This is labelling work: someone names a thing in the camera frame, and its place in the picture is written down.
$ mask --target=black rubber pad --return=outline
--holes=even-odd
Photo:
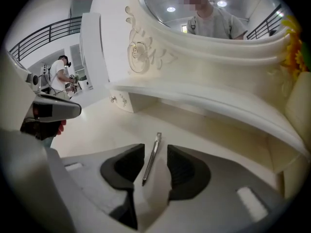
[[[107,159],[101,166],[102,177],[117,190],[134,190],[133,182],[144,165],[145,145],[139,144]]]
[[[145,145],[139,144],[117,156],[107,159],[101,166],[101,176],[117,190],[127,191],[124,205],[109,215],[115,220],[135,230],[138,229],[134,207],[133,182],[144,165]]]
[[[173,145],[167,146],[167,166],[172,177],[169,201],[194,198],[206,188],[211,178],[205,162]]]

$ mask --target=person in white shirt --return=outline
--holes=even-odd
[[[214,7],[209,0],[184,0],[195,6],[196,15],[188,21],[187,33],[221,38],[243,40],[246,27],[235,16]]]
[[[62,55],[55,61],[50,69],[51,74],[51,90],[50,94],[61,99],[69,100],[69,96],[66,92],[66,83],[77,83],[76,79],[71,79],[65,76],[65,66],[68,66],[68,57]]]

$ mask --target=black metal railing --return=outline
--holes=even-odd
[[[50,24],[21,40],[10,50],[10,53],[21,61],[38,48],[54,40],[79,33],[81,21],[82,17],[73,17]]]
[[[260,39],[266,34],[269,36],[275,34],[275,32],[280,27],[280,21],[284,17],[284,9],[281,4],[275,8],[275,10],[261,23],[256,27],[248,36],[248,40]]]

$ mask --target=drawer knob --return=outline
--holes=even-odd
[[[115,100],[117,100],[117,98],[116,98],[115,96],[113,96],[113,97],[110,96],[109,99],[110,99],[110,102],[111,102],[111,103],[113,103]]]

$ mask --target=ceiling light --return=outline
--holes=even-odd
[[[174,12],[176,9],[174,7],[168,7],[166,10],[168,12]]]
[[[226,7],[226,6],[227,6],[227,2],[225,2],[225,1],[219,1],[219,2],[217,3],[217,5],[218,5],[219,7]]]
[[[280,17],[283,17],[284,16],[284,13],[280,12],[280,11],[277,11],[276,12]]]

